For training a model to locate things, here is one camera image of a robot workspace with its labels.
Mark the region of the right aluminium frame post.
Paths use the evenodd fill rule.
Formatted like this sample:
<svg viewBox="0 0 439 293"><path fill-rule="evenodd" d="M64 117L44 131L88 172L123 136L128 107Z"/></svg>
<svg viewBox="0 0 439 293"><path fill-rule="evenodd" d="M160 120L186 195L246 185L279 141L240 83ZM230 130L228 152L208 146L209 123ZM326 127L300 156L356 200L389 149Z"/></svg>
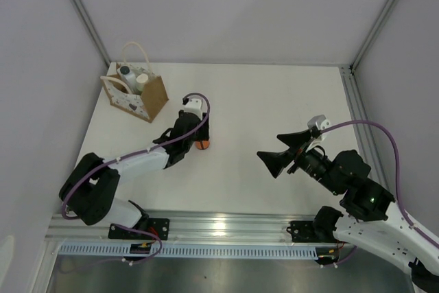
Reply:
<svg viewBox="0 0 439 293"><path fill-rule="evenodd" d="M359 68L361 62L366 57L367 53L370 51L371 47L374 45L376 39L380 35L382 29L386 25L390 15L394 11L399 0L385 0L381 9L373 21L371 28L365 39L362 41L357 53L355 54L352 63L350 64L350 71L352 74L356 72Z"/></svg>

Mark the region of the pale green white-cap bottle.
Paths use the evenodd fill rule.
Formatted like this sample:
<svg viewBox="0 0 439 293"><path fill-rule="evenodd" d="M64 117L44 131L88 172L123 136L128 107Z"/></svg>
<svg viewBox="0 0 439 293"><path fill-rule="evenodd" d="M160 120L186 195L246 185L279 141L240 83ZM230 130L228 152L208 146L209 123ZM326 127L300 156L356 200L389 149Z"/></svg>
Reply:
<svg viewBox="0 0 439 293"><path fill-rule="evenodd" d="M136 82L135 82L136 94L138 95L142 94L143 89L145 85L148 83L148 81L149 81L149 76L146 73L142 73L136 77Z"/></svg>

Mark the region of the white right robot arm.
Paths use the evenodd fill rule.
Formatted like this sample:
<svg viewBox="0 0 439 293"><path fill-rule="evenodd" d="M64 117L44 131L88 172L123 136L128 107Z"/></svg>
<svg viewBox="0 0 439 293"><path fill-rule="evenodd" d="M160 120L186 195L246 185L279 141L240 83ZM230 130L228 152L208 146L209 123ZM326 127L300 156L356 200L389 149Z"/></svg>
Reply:
<svg viewBox="0 0 439 293"><path fill-rule="evenodd" d="M356 150L330 160L320 147L332 131L326 124L280 134L283 152L258 151L257 156L277 178L282 171L301 169L335 196L341 209L323 206L312 222L319 242L346 242L393 264L424 292L438 291L438 237L416 224L397 197L369 177L371 168Z"/></svg>

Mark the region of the orange blue pump bottle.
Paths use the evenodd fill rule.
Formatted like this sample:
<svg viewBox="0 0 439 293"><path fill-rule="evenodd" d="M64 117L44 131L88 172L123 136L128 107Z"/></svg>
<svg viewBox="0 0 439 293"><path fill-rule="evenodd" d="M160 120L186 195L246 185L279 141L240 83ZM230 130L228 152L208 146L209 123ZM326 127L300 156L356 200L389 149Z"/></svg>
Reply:
<svg viewBox="0 0 439 293"><path fill-rule="evenodd" d="M210 146L210 141L209 140L196 141L195 146L199 150L207 150Z"/></svg>

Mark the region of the aluminium rail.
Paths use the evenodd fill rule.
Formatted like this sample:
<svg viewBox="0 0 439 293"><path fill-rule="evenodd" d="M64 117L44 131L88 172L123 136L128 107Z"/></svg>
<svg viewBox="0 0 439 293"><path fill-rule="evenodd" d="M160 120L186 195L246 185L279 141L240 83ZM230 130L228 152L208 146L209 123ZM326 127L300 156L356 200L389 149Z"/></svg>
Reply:
<svg viewBox="0 0 439 293"><path fill-rule="evenodd" d="M370 121L351 68L348 65L341 65L339 70L352 120ZM368 124L355 124L353 127L359 146L359 153L372 168L369 177L392 192L392 185L386 177L374 136L375 132L382 133L382 131Z"/></svg>
<svg viewBox="0 0 439 293"><path fill-rule="evenodd" d="M147 211L152 218L170 220L168 243L279 245L291 243L286 228L293 220L309 220L311 215L272 215L245 213L209 213L192 211ZM45 234L47 241L104 242L110 225L99 223L87 226L79 220L52 216Z"/></svg>

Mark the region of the brown canvas tote bag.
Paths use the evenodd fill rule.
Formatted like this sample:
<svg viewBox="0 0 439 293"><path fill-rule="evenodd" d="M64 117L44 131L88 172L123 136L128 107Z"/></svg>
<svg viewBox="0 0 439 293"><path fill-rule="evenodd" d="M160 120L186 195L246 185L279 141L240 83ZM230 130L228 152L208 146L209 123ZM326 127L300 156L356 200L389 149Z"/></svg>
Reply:
<svg viewBox="0 0 439 293"><path fill-rule="evenodd" d="M128 61L126 49L130 46L140 50L145 60L144 64L136 65ZM134 41L126 43L122 47L122 57L123 61L116 63L109 75L100 78L103 90L111 106L151 123L169 100L163 79L154 72L147 52L139 43ZM149 81L141 95L136 94L136 91L133 93L119 77L117 69L124 65L129 66L136 77L142 73L148 74Z"/></svg>

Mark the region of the right side aluminium rail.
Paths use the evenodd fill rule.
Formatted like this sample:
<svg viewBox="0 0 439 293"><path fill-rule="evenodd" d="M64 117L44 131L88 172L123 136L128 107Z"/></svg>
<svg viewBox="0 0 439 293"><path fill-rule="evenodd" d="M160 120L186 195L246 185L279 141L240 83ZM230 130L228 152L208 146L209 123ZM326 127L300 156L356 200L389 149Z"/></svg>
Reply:
<svg viewBox="0 0 439 293"><path fill-rule="evenodd" d="M370 121L351 68L348 65L341 65L339 70L352 120ZM392 192L392 185L386 177L374 136L375 132L382 133L382 131L368 124L355 124L353 127L359 146L359 153L372 168L369 177Z"/></svg>

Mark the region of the white tube black-cap bottle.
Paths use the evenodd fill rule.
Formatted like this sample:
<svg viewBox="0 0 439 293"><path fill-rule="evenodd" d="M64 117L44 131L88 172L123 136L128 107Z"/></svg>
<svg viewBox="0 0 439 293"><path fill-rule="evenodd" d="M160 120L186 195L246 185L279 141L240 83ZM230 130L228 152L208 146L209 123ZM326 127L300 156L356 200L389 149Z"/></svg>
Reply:
<svg viewBox="0 0 439 293"><path fill-rule="evenodd" d="M122 81L124 81L129 89L135 93L136 91L136 76L129 66L121 66L117 69L117 73Z"/></svg>

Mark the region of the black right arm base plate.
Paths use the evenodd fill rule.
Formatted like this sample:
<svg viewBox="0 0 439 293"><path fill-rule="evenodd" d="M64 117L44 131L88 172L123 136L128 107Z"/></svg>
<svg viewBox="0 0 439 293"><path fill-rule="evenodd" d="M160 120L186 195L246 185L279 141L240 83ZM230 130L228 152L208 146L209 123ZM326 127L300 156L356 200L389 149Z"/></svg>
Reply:
<svg viewBox="0 0 439 293"><path fill-rule="evenodd" d="M312 221L291 221L286 231L291 235L294 243L317 243L320 238L316 235Z"/></svg>

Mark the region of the aluminium front rail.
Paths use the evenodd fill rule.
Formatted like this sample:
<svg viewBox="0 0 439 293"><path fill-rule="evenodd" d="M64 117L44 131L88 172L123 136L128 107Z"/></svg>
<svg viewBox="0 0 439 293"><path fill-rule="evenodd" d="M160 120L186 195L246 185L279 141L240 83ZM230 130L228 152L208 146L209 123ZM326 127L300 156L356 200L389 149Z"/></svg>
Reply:
<svg viewBox="0 0 439 293"><path fill-rule="evenodd" d="M168 243L279 245L291 243L286 228L293 220L309 220L311 215L272 215L245 213L209 213L192 211L147 211L152 218L170 220ZM110 225L99 223L87 226L79 220L52 216L45 234L47 241L104 242Z"/></svg>

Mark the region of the aluminium frame post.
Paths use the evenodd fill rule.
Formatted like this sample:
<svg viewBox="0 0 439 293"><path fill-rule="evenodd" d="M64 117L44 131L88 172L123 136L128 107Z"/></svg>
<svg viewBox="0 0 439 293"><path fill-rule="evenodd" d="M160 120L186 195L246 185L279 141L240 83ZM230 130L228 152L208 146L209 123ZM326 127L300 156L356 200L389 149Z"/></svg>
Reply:
<svg viewBox="0 0 439 293"><path fill-rule="evenodd" d="M83 0L69 0L73 9L75 10L80 22L82 23L89 39L91 40L93 46L99 54L102 62L109 68L111 64L110 56L108 55L107 49L104 46L102 39L95 27L95 24L84 5Z"/></svg>
<svg viewBox="0 0 439 293"><path fill-rule="evenodd" d="M386 25L390 15L394 11L399 0L385 0L381 9L373 21L371 28L365 39L362 41L357 53L355 54L352 63L350 64L350 71L352 74L356 72L359 68L361 62L366 57L367 53L370 51L371 47L374 45L376 39L380 35L382 29Z"/></svg>

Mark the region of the left aluminium frame post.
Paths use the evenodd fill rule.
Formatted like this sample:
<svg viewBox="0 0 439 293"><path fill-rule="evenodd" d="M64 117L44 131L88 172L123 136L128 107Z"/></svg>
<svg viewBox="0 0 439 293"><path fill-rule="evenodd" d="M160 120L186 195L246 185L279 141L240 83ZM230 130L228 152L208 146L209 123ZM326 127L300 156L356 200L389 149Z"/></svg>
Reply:
<svg viewBox="0 0 439 293"><path fill-rule="evenodd" d="M111 64L110 56L108 55L107 49L104 46L102 39L95 27L95 24L84 5L83 0L69 0L73 9L75 10L80 22L82 23L89 39L91 40L93 46L99 54L102 62L109 68Z"/></svg>

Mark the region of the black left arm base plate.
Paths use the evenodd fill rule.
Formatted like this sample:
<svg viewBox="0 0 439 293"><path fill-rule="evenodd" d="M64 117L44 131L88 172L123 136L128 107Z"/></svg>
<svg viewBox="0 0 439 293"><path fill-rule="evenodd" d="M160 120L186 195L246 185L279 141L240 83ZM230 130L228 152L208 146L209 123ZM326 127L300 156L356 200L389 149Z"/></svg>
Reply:
<svg viewBox="0 0 439 293"><path fill-rule="evenodd" d="M127 230L120 225L111 224L108 231L108 239L119 240L151 240L154 239L144 232L153 234L163 241L167 241L169 235L170 220L168 218L148 218L140 220L134 228Z"/></svg>

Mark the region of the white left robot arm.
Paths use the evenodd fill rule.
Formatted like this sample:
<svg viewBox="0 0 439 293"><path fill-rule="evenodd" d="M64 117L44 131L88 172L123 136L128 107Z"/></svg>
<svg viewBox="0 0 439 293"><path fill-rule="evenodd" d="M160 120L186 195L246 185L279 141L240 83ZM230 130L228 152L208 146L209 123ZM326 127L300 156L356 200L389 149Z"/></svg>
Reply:
<svg viewBox="0 0 439 293"><path fill-rule="evenodd" d="M108 160L94 152L84 155L59 192L61 214L92 226L100 222L123 227L132 238L148 230L148 215L133 201L115 197L117 188L148 172L168 169L182 161L192 145L209 137L209 115L181 110L168 128L146 149Z"/></svg>

